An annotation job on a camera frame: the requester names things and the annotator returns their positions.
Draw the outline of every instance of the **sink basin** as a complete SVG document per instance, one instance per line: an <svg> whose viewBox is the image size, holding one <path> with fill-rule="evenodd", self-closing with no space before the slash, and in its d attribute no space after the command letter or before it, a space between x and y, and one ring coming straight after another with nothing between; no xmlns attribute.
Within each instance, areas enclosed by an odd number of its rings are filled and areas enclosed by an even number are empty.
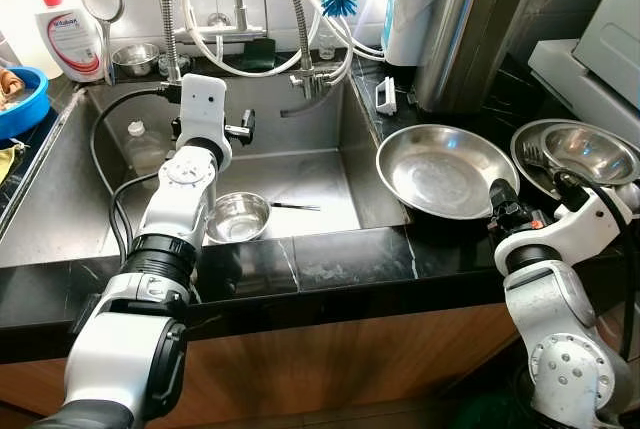
<svg viewBox="0 0 640 429"><path fill-rule="evenodd" d="M319 211L274 207L262 239L403 224L404 207L379 180L372 131L353 83L345 81L311 110L282 118L280 111L308 104L286 75L230 78L227 121L238 124L256 111L253 143L232 142L233 160L219 175L217 195L249 191L271 202L320 206ZM118 96L156 83L88 87L0 240L0 266L117 254L107 221L109 197L89 156L89 131ZM171 149L170 121L178 105L156 96L124 103L99 131L96 147L113 187L133 177L123 157L127 125L142 119ZM134 227L153 194L142 185L123 197ZM207 237L203 244L210 244Z"/></svg>

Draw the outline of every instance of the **stainless steel plate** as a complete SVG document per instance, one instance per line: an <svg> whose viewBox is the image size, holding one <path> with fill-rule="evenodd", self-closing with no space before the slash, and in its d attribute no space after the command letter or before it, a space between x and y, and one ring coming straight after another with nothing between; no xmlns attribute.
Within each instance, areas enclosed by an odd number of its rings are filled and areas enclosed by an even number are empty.
<svg viewBox="0 0 640 429"><path fill-rule="evenodd" d="M522 148L525 143L535 144L536 146L540 147L540 137L542 136L542 133L555 124L571 124L576 127L584 127L588 129L594 129L599 132L604 132L605 134L613 136L624 142L637 156L640 157L640 149L631 144L629 141L612 132L606 131L600 127L592 126L590 124L585 124L579 121L572 121L570 119L540 119L539 121L533 121L529 124L525 124L520 129L518 129L511 138L511 157L513 158L513 161L515 162L516 167L518 168L520 173L524 177L526 177L527 180L531 182L531 184L533 184L548 196L553 197L554 199L559 200L560 196L556 192L553 186L553 181L549 177L549 174L543 169L526 165L523 162L524 159Z"/></svg>
<svg viewBox="0 0 640 429"><path fill-rule="evenodd" d="M520 189L509 158L482 137L437 124L411 126L378 149L378 174L406 205L448 219L491 215L489 187L498 178Z"/></svg>

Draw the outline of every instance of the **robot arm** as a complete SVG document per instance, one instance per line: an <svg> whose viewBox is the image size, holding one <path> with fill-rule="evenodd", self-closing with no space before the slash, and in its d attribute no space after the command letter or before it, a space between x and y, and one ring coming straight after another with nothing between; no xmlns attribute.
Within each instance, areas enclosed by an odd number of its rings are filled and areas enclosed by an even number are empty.
<svg viewBox="0 0 640 429"><path fill-rule="evenodd" d="M629 223L629 209L605 190ZM619 428L617 415L631 397L630 369L598 335L595 313L571 267L618 235L611 213L588 190L579 207L561 206L558 222L545 226L519 205L505 181L494 183L492 196L490 227L507 236L495 262L506 276L507 308L527 347L533 409L559 427Z"/></svg>
<svg viewBox="0 0 640 429"><path fill-rule="evenodd" d="M138 429L177 403L190 276L219 168L231 160L225 91L220 79L184 77L177 152L160 168L127 260L71 349L63 407L33 429Z"/></svg>

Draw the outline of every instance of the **black marble countertop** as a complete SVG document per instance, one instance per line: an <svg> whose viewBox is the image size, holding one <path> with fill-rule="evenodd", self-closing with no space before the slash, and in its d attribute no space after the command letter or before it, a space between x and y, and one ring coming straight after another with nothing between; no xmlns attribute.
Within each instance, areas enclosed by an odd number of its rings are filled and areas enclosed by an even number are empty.
<svg viewBox="0 0 640 429"><path fill-rule="evenodd" d="M389 68L356 58L352 77L379 140L409 125L438 122L508 149L515 129L529 120L571 117L559 104L547 104L540 87L516 69L503 67L481 113L455 117L418 111L401 84L397 114L381 116L373 90ZM554 207L526 181L521 194L539 207ZM197 283L203 302L189 308L189 337L503 301L486 220L411 215L414 222L404 226L205 247ZM85 298L101 292L117 270L117 257L0 269L0 363L64 357L73 342L68 329ZM615 246L583 263L580 274L596 307L619 300L623 264Z"/></svg>

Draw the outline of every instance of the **wooden cabinet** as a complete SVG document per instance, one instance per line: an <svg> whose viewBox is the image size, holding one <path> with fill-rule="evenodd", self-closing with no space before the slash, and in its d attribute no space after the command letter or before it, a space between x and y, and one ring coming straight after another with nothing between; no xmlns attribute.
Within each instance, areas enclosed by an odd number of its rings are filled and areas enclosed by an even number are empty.
<svg viewBox="0 0 640 429"><path fill-rule="evenodd" d="M150 428L426 396L513 340L504 304L365 319L189 344L178 406ZM39 414L63 397L64 360L0 365L0 400Z"/></svg>

